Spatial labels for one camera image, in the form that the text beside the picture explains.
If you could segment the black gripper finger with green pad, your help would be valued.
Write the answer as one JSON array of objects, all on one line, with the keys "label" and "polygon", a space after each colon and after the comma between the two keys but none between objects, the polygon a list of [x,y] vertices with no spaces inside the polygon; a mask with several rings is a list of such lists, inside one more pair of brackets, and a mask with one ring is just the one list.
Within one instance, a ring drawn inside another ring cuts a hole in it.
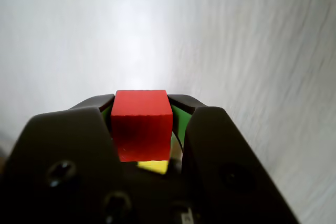
[{"label": "black gripper finger with green pad", "polygon": [[170,104],[191,115],[182,171],[191,176],[205,223],[297,223],[280,191],[223,108],[189,95]]},{"label": "black gripper finger with green pad", "polygon": [[124,223],[122,169],[102,112],[114,95],[34,116],[1,180],[1,223]]}]

